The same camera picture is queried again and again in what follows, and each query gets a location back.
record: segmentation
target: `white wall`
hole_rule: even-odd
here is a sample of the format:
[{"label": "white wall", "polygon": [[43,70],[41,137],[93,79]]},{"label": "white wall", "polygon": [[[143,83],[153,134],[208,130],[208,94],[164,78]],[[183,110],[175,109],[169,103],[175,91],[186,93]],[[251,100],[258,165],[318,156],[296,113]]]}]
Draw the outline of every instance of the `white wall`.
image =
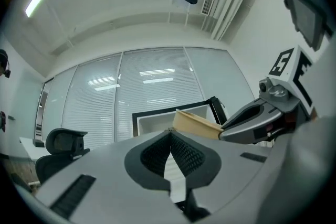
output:
[{"label": "white wall", "polygon": [[45,80],[11,46],[6,37],[0,34],[0,48],[9,58],[12,73],[9,79],[0,77],[0,110],[15,121],[6,120],[6,132],[0,131],[0,153],[27,157],[19,137],[34,138],[35,119]]},{"label": "white wall", "polygon": [[258,81],[267,75],[281,51],[299,45],[315,62],[327,43],[324,39],[317,52],[309,48],[301,33],[295,31],[284,0],[256,0],[230,43],[230,54],[243,72],[254,96],[258,97]]},{"label": "white wall", "polygon": [[63,52],[47,79],[80,63],[127,50],[155,47],[207,47],[229,49],[209,39],[209,33],[179,24],[142,24],[129,26],[89,38]]}]

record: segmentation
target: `chair backrest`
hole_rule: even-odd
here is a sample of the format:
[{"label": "chair backrest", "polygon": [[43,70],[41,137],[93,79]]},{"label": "chair backrest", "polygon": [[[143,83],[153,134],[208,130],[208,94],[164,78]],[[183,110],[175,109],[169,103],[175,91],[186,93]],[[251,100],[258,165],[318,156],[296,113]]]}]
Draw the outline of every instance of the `chair backrest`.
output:
[{"label": "chair backrest", "polygon": [[46,149],[51,154],[36,161],[36,175],[41,184],[90,149],[84,150],[83,137],[87,132],[58,128],[52,130],[46,140]]}]

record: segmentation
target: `black chair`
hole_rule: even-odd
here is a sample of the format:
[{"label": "black chair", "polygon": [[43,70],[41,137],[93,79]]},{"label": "black chair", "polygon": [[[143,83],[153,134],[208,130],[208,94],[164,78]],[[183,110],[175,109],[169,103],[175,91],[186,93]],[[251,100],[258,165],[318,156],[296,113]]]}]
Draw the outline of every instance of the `black chair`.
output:
[{"label": "black chair", "polygon": [[46,140],[46,149],[51,154],[36,161],[35,170],[41,184],[81,156],[84,150],[83,137],[87,132],[58,128],[52,130]]}]

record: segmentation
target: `ceiling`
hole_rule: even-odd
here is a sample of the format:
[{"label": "ceiling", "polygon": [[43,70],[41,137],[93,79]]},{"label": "ceiling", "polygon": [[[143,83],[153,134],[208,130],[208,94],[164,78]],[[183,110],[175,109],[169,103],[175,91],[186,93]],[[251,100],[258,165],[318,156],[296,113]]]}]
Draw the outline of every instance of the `ceiling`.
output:
[{"label": "ceiling", "polygon": [[30,0],[14,0],[2,32],[18,53],[46,76],[55,58],[83,40],[124,26],[169,22],[201,28],[204,0],[188,7],[182,0],[42,0],[31,18]]}]

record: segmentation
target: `white table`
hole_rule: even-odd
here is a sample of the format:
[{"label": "white table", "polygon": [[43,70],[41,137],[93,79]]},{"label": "white table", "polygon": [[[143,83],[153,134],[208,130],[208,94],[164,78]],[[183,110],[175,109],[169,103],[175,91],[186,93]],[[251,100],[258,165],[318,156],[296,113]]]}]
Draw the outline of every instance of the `white table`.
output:
[{"label": "white table", "polygon": [[45,147],[36,147],[33,145],[33,139],[20,137],[22,146],[25,148],[29,158],[35,162],[43,156],[50,155]]}]

